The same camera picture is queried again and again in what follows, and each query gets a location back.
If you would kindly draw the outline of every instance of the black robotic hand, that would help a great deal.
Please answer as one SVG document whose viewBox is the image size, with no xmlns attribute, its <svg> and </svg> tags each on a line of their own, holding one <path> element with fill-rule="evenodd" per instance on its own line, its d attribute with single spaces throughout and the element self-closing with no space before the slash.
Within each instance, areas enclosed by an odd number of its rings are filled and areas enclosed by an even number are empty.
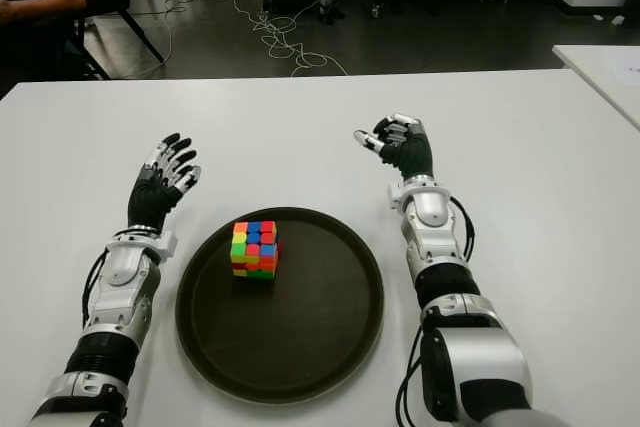
<svg viewBox="0 0 640 427">
<path fill-rule="evenodd" d="M 200 178 L 200 167 L 190 162 L 196 151 L 187 150 L 191 139 L 172 134 L 151 152 L 129 197 L 129 227 L 146 226 L 162 231 L 165 217 Z"/>
<path fill-rule="evenodd" d="M 356 130 L 358 143 L 376 152 L 382 162 L 392 164 L 406 180 L 415 175 L 433 177 L 431 146 L 422 122 L 402 114 L 385 117 L 373 129 L 373 135 Z"/>
</svg>

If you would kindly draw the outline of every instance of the round tray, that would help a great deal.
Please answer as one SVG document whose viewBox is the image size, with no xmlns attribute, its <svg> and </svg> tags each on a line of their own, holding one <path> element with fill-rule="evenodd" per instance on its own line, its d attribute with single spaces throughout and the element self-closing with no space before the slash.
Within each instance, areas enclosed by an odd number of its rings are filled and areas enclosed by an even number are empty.
<svg viewBox="0 0 640 427">
<path fill-rule="evenodd" d="M 234 277 L 233 223 L 275 220 L 275 280 Z M 274 208 L 228 223 L 200 247 L 178 290 L 178 335 L 213 385 L 253 402 L 315 397 L 351 374 L 382 320 L 382 280 L 366 244 L 338 220 Z"/>
</svg>

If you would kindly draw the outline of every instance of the person's arm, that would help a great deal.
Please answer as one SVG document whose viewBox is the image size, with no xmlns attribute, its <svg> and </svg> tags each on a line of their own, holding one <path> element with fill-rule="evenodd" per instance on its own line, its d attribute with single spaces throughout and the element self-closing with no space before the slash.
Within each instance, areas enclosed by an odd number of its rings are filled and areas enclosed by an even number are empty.
<svg viewBox="0 0 640 427">
<path fill-rule="evenodd" d="M 39 19 L 47 15 L 77 12 L 86 7 L 86 0 L 0 0 L 0 25 Z"/>
</svg>

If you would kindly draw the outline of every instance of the yellow square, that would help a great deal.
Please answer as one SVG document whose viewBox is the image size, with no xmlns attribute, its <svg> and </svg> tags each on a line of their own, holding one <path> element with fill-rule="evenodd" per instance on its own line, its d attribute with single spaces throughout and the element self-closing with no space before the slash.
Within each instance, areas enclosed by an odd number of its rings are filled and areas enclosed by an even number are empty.
<svg viewBox="0 0 640 427">
<path fill-rule="evenodd" d="M 231 239 L 232 244 L 246 244 L 247 243 L 247 234 L 244 232 L 234 232 L 233 239 Z"/>
</svg>

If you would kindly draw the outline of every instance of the person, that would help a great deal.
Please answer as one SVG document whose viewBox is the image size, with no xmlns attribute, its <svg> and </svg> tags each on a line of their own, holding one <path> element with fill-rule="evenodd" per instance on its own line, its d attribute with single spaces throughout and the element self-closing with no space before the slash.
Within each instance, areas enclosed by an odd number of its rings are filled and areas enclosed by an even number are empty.
<svg viewBox="0 0 640 427">
<path fill-rule="evenodd" d="M 80 11 L 86 0 L 0 0 L 0 98 L 18 82 L 55 80 L 60 14 Z"/>
</svg>

